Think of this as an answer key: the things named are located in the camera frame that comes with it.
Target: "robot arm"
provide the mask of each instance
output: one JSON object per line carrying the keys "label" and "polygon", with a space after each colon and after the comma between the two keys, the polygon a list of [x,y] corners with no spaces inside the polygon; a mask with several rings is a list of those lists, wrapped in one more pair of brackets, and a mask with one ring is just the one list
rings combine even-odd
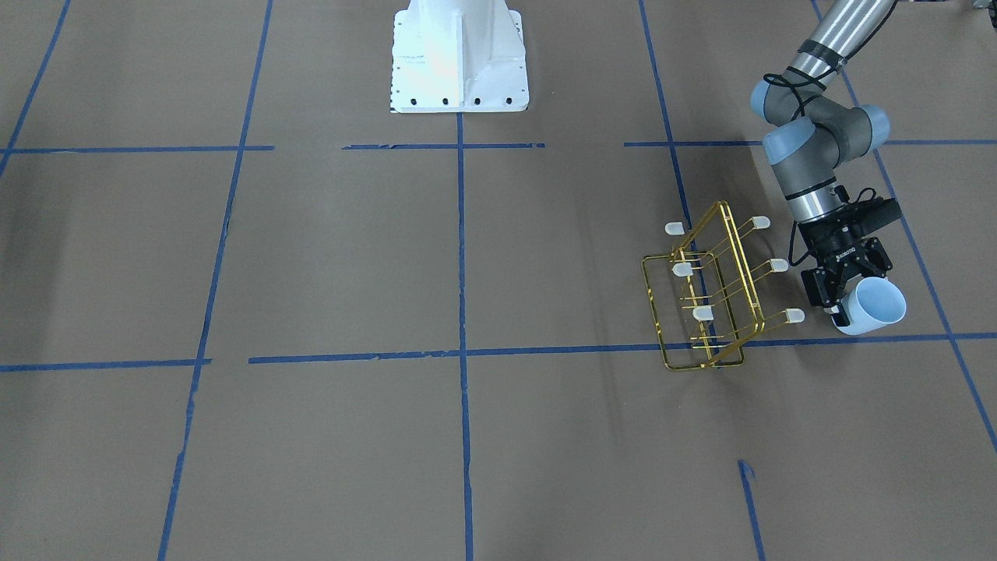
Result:
{"label": "robot arm", "polygon": [[850,324],[841,305],[848,281],[882,278],[892,269],[879,240],[867,236],[901,212],[894,199],[852,201],[834,175],[837,166],[885,142],[886,114],[872,105],[843,107],[824,92],[895,5],[896,0],[837,0],[786,71],[767,74],[751,97],[752,109],[779,127],[763,146],[807,245],[800,261],[812,256],[818,262],[802,273],[807,296],[842,327]]}

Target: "floor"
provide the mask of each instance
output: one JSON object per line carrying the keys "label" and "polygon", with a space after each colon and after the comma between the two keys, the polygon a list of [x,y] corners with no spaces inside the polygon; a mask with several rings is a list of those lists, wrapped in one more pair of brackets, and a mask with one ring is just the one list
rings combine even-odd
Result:
{"label": "floor", "polygon": [[831,88],[907,318],[677,373],[640,260],[718,199],[786,253],[748,96],[830,2],[510,0],[530,108],[466,116],[389,113],[405,4],[0,3],[0,560],[997,556],[985,11]]}

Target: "black cable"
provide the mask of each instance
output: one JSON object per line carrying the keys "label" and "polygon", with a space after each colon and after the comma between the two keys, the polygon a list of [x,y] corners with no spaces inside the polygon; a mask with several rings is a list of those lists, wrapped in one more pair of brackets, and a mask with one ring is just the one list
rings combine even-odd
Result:
{"label": "black cable", "polygon": [[872,197],[869,197],[867,199],[868,201],[871,201],[871,200],[875,199],[875,196],[876,196],[875,189],[873,189],[872,187],[866,187],[865,189],[863,189],[863,190],[861,190],[861,191],[858,192],[858,197],[855,197],[855,202],[856,203],[858,203],[859,201],[862,200],[862,195],[865,195],[865,192],[872,193]]}
{"label": "black cable", "polygon": [[865,45],[867,45],[868,42],[871,41],[873,37],[875,37],[875,34],[879,33],[879,30],[882,29],[882,26],[886,25],[886,20],[889,19],[889,16],[893,15],[893,10],[896,9],[896,5],[899,4],[899,3],[900,3],[900,0],[893,0],[893,5],[889,7],[889,11],[886,12],[886,15],[882,17],[882,21],[879,22],[879,25],[875,26],[875,29],[872,30],[872,33],[869,33],[869,36],[866,37],[864,41],[862,41],[861,43],[859,43],[858,46],[855,47],[855,50],[851,51],[850,55],[844,57],[844,59],[845,59],[846,62],[849,61],[849,60],[851,60],[851,57],[857,55],[858,51],[861,51],[862,48]]}
{"label": "black cable", "polygon": [[807,250],[807,252],[804,253],[802,256],[800,256],[800,258],[798,260],[793,261],[793,246],[794,246],[794,244],[796,243],[796,240],[797,240],[797,227],[798,227],[798,224],[799,223],[797,221],[793,221],[793,229],[790,231],[790,254],[789,254],[789,258],[786,261],[790,262],[790,265],[792,267],[796,267],[797,265],[803,263],[806,258],[810,257],[814,253],[813,250]]}
{"label": "black cable", "polygon": [[790,121],[795,121],[797,117],[802,117],[807,114],[806,110],[807,103],[820,97],[820,95],[816,95],[807,100],[804,100],[803,96],[800,95],[799,88],[803,88],[805,86],[815,86],[819,84],[822,79],[826,78],[827,76],[830,76],[834,72],[836,72],[836,69],[831,68],[819,76],[810,77],[803,82],[797,82],[797,83],[790,82],[789,79],[787,79],[785,76],[781,74],[766,74],[765,76],[762,77],[762,79],[765,80],[766,84],[769,84],[771,86],[778,86],[780,88],[788,88],[791,92],[793,92],[793,97],[797,98],[797,110],[793,113],[793,118],[790,119]]}
{"label": "black cable", "polygon": [[861,51],[862,48],[864,48],[865,45],[867,45],[868,42],[871,41],[873,37],[875,37],[875,34],[879,33],[879,30],[882,29],[882,26],[886,24],[886,20],[889,19],[889,16],[893,15],[893,10],[896,9],[896,5],[898,3],[899,0],[893,0],[893,4],[889,7],[889,11],[886,12],[885,16],[883,16],[882,21],[879,22],[879,25],[877,25],[875,29],[872,30],[872,33],[870,33],[868,37],[866,37],[861,43],[858,44],[858,47],[856,47],[855,50],[851,52],[851,54],[841,59],[841,63],[838,65],[837,68],[828,68],[828,70],[823,74],[807,78],[803,82],[798,82],[798,83],[790,82],[789,79],[780,74],[766,74],[765,76],[762,77],[762,79],[765,80],[765,82],[771,86],[788,88],[791,92],[793,92],[793,97],[797,98],[797,109],[793,112],[793,116],[790,118],[790,121],[795,121],[799,117],[804,117],[807,114],[807,104],[821,96],[820,94],[818,94],[811,96],[807,99],[804,99],[803,96],[800,95],[799,88],[818,85],[822,79],[826,78],[827,76],[830,76],[834,72],[837,72],[838,69],[844,65],[844,63],[848,62],[849,60],[851,60],[851,57],[858,54],[858,51]]}

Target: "light blue joint cap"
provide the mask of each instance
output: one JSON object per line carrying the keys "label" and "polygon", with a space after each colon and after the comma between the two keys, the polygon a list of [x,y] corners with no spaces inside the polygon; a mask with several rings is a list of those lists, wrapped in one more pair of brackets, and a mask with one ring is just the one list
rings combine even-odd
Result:
{"label": "light blue joint cap", "polygon": [[765,80],[759,82],[751,93],[751,110],[762,119],[765,119],[765,96],[767,95],[769,95],[769,83]]}
{"label": "light blue joint cap", "polygon": [[872,143],[868,149],[872,152],[889,138],[889,117],[886,117],[886,112],[875,105],[863,105],[861,109],[868,115],[872,124]]}
{"label": "light blue joint cap", "polygon": [[769,164],[774,166],[792,156],[816,131],[817,127],[810,117],[800,117],[765,135],[762,146],[765,147],[765,154],[769,157]]}

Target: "black band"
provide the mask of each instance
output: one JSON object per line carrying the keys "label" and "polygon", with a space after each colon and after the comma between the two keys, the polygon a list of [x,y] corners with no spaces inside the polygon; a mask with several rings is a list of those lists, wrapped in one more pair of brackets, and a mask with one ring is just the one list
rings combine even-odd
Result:
{"label": "black band", "polygon": [[844,57],[835,51],[825,47],[824,45],[814,41],[813,39],[808,39],[804,41],[804,44],[800,46],[798,53],[805,53],[812,57],[821,59],[832,68],[838,68],[841,66],[841,61]]}
{"label": "black band", "polygon": [[820,80],[816,80],[813,76],[811,76],[810,74],[807,74],[806,72],[804,72],[803,70],[800,70],[799,68],[793,68],[792,66],[788,66],[788,67],[786,67],[786,71],[787,72],[792,72],[794,74],[798,74],[798,75],[802,76],[804,79],[806,79],[805,82],[803,82],[802,84],[798,85],[799,87],[809,86],[809,85],[813,84],[814,86],[817,86],[818,88],[821,88],[824,91],[826,91],[828,89],[828,87],[825,86],[824,84],[822,84]]}
{"label": "black band", "polygon": [[797,192],[793,193],[792,195],[786,195],[786,200],[787,201],[792,201],[793,199],[798,199],[798,198],[800,198],[800,197],[802,197],[804,195],[809,195],[810,193],[813,193],[814,191],[820,191],[821,189],[827,187],[828,185],[832,185],[836,181],[837,181],[837,178],[830,178],[829,180],[827,180],[825,182],[820,182],[820,183],[814,185],[813,187],[811,187],[809,189],[804,189],[802,191],[797,191]]}

